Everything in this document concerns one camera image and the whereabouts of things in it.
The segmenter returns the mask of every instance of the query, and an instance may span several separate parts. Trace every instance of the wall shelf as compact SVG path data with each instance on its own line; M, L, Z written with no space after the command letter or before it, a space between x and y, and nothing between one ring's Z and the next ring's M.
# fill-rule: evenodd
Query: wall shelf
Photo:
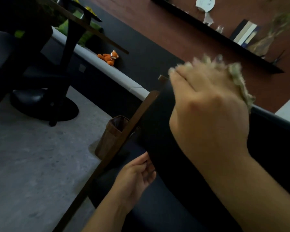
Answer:
M242 56L248 58L255 64L259 65L260 67L264 68L265 70L269 71L272 74L284 73L284 71L277 66L273 65L272 63L264 60L263 58L251 53L249 50L245 49L244 47L238 45L237 43L230 40L228 37L218 33L216 30L212 29L211 27L207 26L200 20L194 18L193 16L189 15L185 11L177 8L176 6L172 5L171 3L165 0L152 0L154 3L162 6L167 11L171 12L172 14L176 15L180 19L188 22L189 24L193 25L197 29L201 30L202 32L206 33L207 35L211 36L215 40L219 41L220 43L224 44L225 46L232 48L232 50L236 51L237 53L241 54Z

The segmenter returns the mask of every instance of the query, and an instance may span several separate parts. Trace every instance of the concrete floor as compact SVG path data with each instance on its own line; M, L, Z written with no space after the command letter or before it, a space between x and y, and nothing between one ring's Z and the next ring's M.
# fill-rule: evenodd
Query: concrete floor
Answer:
M78 117L50 127L0 103L0 232L49 232L99 164L88 151L111 118L71 88ZM94 208L87 200L66 231L80 231Z

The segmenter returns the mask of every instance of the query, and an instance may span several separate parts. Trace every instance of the orange plush toy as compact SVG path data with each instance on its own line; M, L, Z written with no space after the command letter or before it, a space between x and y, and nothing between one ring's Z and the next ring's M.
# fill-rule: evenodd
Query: orange plush toy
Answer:
M113 52L111 54L103 54L103 55L98 54L97 56L98 56L98 58L107 62L107 64L110 66L114 66L115 59L119 58L119 55L116 53L115 50L113 50Z

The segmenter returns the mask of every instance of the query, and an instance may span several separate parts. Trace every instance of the plush toy leg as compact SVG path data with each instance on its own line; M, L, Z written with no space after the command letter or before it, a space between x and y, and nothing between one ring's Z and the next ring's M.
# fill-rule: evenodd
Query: plush toy leg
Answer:
M104 56L102 54L97 54L97 57L104 60Z
M113 61L108 61L107 64L108 64L109 66L114 66L114 62L113 62Z

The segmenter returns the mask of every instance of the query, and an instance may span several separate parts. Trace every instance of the round black table base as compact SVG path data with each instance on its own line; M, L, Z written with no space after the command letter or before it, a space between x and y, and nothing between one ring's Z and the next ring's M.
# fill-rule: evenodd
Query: round black table base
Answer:
M10 95L10 101L21 113L39 120L50 121L53 116L53 104L47 101L46 91L46 89L14 90ZM77 105L66 97L57 121L72 120L78 113Z

